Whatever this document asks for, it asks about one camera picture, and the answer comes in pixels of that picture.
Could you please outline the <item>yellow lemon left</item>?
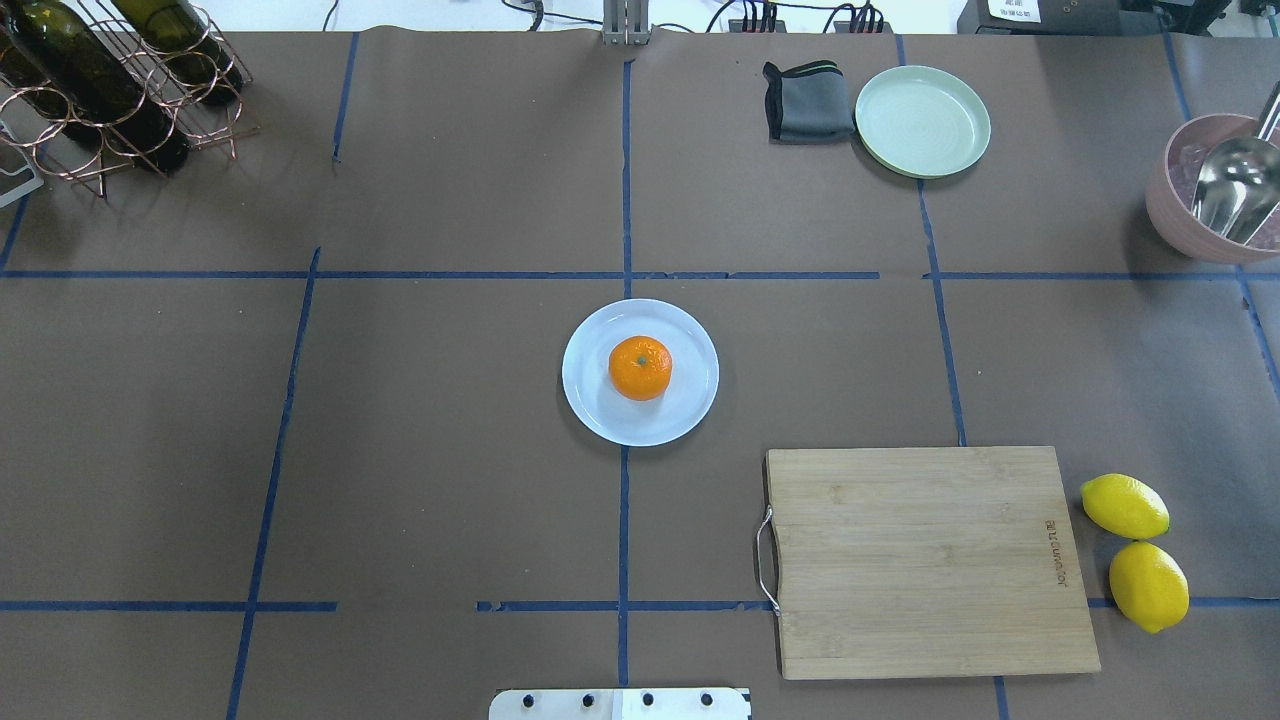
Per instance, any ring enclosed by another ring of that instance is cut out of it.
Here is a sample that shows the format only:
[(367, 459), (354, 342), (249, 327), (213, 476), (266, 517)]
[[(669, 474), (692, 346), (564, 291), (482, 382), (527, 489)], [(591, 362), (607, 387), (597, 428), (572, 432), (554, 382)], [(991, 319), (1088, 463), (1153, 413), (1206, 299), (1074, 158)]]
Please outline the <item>yellow lemon left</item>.
[(1175, 626), (1190, 607), (1185, 574), (1172, 556), (1147, 541), (1133, 541), (1114, 556), (1108, 588), (1119, 611), (1149, 634)]

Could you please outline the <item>dark wine bottle back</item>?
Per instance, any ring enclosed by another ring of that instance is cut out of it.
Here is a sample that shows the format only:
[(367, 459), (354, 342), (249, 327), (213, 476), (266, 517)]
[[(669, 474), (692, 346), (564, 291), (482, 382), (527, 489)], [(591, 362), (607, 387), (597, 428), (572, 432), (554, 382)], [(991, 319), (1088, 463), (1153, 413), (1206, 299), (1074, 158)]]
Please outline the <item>dark wine bottle back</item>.
[(189, 142), (173, 117), (77, 12), (59, 1), (4, 1), (3, 27), (114, 152), (163, 176), (186, 164)]

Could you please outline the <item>green plate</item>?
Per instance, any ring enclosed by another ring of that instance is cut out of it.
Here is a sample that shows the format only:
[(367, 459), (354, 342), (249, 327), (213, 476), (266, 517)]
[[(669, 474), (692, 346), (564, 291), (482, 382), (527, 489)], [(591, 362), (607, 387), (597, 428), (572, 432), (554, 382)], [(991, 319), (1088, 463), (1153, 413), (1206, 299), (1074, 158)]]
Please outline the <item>green plate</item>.
[(872, 77), (858, 94), (854, 120), (879, 164), (915, 179), (973, 167), (992, 138), (980, 96), (956, 76), (924, 65), (893, 67)]

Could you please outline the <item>dark wine bottle front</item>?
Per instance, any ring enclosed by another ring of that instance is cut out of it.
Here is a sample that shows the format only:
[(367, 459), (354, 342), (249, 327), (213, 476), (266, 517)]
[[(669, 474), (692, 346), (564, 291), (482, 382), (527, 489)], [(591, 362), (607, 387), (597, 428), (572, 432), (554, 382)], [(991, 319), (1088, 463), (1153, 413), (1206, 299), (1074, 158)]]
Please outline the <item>dark wine bottle front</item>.
[(239, 99), (244, 82), (241, 70), (191, 3), (114, 1), (113, 5), (196, 101), (221, 108)]

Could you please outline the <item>light blue plate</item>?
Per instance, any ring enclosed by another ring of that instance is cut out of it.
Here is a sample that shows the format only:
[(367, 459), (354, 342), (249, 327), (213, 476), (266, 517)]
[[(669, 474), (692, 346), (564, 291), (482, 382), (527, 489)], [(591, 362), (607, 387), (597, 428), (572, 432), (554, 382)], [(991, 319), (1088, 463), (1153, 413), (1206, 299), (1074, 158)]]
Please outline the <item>light blue plate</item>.
[[(618, 392), (608, 373), (614, 346), (641, 334), (660, 341), (675, 360), (667, 389), (643, 401)], [(652, 447), (687, 434), (709, 413), (719, 359), (705, 328), (681, 307), (626, 299), (580, 323), (564, 348), (561, 379), (570, 407), (588, 429), (617, 445)]]

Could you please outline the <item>orange fruit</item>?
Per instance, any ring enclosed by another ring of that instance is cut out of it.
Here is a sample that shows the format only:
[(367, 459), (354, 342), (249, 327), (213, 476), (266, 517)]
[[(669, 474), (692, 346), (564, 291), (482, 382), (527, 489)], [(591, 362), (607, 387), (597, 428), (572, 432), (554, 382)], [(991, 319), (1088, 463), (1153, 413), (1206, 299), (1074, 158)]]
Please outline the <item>orange fruit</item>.
[(637, 334), (620, 341), (608, 357), (608, 377), (613, 388), (632, 401), (660, 397), (669, 387), (675, 369), (671, 351), (659, 340)]

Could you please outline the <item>yellow lemon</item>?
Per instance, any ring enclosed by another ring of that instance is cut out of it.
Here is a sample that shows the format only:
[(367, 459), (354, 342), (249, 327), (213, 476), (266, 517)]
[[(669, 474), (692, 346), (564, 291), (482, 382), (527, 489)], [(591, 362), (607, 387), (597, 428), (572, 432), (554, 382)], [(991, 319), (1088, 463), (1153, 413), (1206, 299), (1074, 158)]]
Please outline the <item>yellow lemon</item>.
[(1114, 556), (1108, 588), (1119, 611), (1149, 634), (1175, 626), (1190, 607), (1185, 574), (1172, 556), (1147, 541), (1133, 541)]
[(1162, 496), (1134, 477), (1096, 477), (1080, 486), (1080, 496), (1085, 515), (1115, 536), (1147, 541), (1170, 530), (1171, 516)]

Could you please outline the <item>yellow lemon right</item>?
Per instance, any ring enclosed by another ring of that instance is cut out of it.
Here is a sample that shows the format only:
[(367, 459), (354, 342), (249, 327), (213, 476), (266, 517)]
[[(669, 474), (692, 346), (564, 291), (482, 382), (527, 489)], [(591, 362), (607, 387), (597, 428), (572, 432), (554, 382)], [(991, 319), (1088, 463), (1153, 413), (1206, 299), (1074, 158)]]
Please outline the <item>yellow lemon right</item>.
[(1080, 486), (1080, 496), (1085, 515), (1115, 536), (1147, 541), (1170, 530), (1171, 516), (1162, 496), (1134, 477), (1096, 477)]

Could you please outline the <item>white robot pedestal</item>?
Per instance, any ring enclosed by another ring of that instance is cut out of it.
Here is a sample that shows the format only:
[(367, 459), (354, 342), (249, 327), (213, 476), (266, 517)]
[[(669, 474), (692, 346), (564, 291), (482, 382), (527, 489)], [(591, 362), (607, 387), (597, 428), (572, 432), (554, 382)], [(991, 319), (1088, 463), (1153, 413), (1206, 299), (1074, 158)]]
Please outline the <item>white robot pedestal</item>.
[(751, 719), (750, 692), (732, 687), (508, 689), (489, 719)]

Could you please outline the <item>metal scoop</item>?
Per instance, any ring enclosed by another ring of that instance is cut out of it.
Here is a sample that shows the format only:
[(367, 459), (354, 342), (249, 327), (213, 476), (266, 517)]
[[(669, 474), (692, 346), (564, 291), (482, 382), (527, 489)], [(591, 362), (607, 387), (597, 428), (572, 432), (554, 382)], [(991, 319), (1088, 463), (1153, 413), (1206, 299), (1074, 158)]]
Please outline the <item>metal scoop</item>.
[(1199, 169), (1192, 213), (1234, 243), (1248, 245), (1277, 206), (1279, 147), (1271, 141), (1277, 111), (1275, 85), (1252, 132), (1215, 145)]

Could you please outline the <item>orange black adapter box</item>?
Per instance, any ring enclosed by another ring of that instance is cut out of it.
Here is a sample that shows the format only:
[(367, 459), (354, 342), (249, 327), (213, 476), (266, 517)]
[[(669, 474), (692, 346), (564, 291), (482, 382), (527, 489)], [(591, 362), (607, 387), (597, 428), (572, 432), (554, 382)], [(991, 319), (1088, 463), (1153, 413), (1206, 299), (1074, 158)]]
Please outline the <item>orange black adapter box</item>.
[(773, 1), (731, 1), (722, 13), (724, 28), (739, 35), (782, 35), (787, 32), (782, 6)]

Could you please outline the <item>dark wine bottle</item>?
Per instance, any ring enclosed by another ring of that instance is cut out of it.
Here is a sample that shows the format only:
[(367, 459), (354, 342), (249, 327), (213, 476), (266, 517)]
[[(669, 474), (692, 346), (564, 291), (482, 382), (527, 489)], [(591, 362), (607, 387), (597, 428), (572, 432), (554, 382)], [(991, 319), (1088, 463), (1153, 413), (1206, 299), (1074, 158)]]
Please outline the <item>dark wine bottle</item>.
[(114, 152), (163, 176), (186, 164), (189, 142), (173, 117), (77, 12), (59, 1), (4, 1), (3, 27)]
[(196, 101), (221, 108), (239, 99), (244, 82), (241, 70), (191, 3), (114, 1), (113, 5)]

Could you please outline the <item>wooden cutting board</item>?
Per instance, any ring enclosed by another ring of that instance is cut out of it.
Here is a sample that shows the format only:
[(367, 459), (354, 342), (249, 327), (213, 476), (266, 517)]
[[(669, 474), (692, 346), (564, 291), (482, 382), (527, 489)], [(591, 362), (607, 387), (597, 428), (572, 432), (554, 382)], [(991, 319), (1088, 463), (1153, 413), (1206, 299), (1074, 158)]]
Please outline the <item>wooden cutting board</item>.
[(788, 682), (1101, 669), (1051, 446), (773, 448)]

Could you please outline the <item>pink bowl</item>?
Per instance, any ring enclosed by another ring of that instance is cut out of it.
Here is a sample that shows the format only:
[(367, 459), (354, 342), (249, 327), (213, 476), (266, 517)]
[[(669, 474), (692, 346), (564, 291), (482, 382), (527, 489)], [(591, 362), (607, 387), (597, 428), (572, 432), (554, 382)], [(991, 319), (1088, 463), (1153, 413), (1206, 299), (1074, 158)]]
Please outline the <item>pink bowl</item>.
[(1197, 117), (1178, 127), (1156, 156), (1146, 186), (1146, 211), (1157, 234), (1188, 258), (1226, 265), (1277, 264), (1277, 211), (1248, 243), (1236, 243), (1202, 225), (1190, 210), (1208, 151), (1226, 138), (1247, 135), (1256, 124), (1239, 114)]

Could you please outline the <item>dark grey folded cloth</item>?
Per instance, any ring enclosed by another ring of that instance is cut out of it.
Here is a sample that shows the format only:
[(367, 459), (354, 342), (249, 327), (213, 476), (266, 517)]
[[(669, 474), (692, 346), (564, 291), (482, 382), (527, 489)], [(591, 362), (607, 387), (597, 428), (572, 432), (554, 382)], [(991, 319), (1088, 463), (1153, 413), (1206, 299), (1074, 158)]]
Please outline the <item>dark grey folded cloth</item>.
[(840, 143), (856, 133), (849, 85), (833, 60), (809, 61), (787, 70), (763, 65), (769, 140), (773, 143)]

